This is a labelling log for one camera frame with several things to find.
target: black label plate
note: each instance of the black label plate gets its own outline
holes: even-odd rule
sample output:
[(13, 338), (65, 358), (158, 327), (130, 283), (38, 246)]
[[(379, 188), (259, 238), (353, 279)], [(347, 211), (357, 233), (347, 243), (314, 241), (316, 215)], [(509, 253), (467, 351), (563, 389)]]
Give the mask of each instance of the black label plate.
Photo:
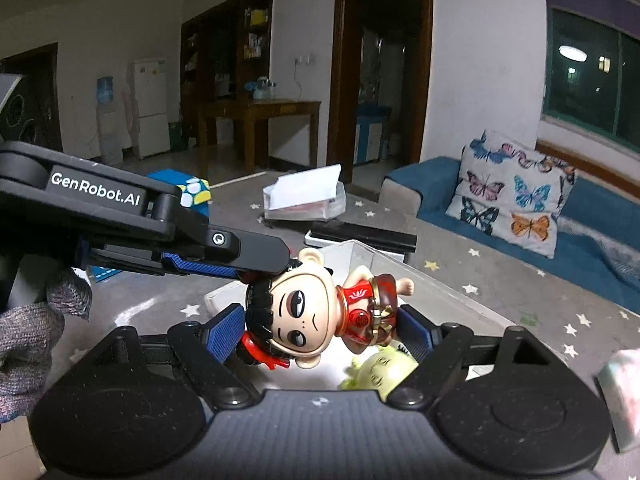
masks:
[(53, 167), (46, 191), (134, 215), (146, 208), (145, 189), (64, 166)]

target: gloved hand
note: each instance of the gloved hand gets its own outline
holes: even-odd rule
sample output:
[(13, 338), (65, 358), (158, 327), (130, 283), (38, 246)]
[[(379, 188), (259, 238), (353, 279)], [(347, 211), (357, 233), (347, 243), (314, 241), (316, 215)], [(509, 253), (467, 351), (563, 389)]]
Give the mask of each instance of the gloved hand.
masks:
[(91, 286), (73, 269), (47, 280), (46, 301), (0, 314), (0, 424), (28, 415), (44, 392), (65, 317), (89, 317)]

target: refrigerator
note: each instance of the refrigerator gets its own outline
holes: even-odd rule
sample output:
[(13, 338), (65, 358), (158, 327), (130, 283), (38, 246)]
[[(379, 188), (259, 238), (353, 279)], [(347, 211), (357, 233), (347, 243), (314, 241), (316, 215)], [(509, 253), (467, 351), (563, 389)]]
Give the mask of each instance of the refrigerator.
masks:
[(129, 70), (133, 104), (131, 143), (138, 158), (168, 152), (169, 124), (166, 114), (166, 62), (164, 59), (134, 61)]

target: window sill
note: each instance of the window sill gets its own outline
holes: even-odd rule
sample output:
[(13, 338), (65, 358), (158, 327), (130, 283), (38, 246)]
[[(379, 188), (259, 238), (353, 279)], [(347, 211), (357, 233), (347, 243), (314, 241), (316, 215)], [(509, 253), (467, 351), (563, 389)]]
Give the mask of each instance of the window sill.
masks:
[(551, 117), (545, 114), (542, 115), (540, 120), (544, 121), (547, 124), (558, 126), (563, 130), (568, 130), (571, 133), (580, 135), (582, 137), (586, 137), (587, 139), (593, 140), (594, 142), (597, 142), (605, 146), (606, 148), (610, 148), (611, 150), (614, 150), (615, 152), (618, 152), (621, 155), (628, 156), (640, 162), (640, 153), (635, 152), (634, 150), (629, 149), (625, 146), (622, 146), (621, 144), (618, 144), (617, 142), (614, 142), (613, 140), (610, 140), (607, 137), (601, 136), (594, 132), (590, 132), (585, 128), (582, 128), (580, 126), (577, 126), (576, 124), (570, 123), (569, 121), (563, 121), (562, 119), (557, 119), (555, 117)]

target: green toy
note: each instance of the green toy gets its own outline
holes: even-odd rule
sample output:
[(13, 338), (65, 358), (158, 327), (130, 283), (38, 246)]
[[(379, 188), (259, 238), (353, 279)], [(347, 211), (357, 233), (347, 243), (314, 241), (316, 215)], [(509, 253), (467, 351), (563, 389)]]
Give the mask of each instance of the green toy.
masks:
[(362, 362), (358, 357), (351, 361), (350, 378), (340, 383), (340, 390), (377, 390), (380, 399), (386, 402), (391, 391), (404, 381), (418, 366), (407, 352), (391, 345), (382, 347), (377, 354)]

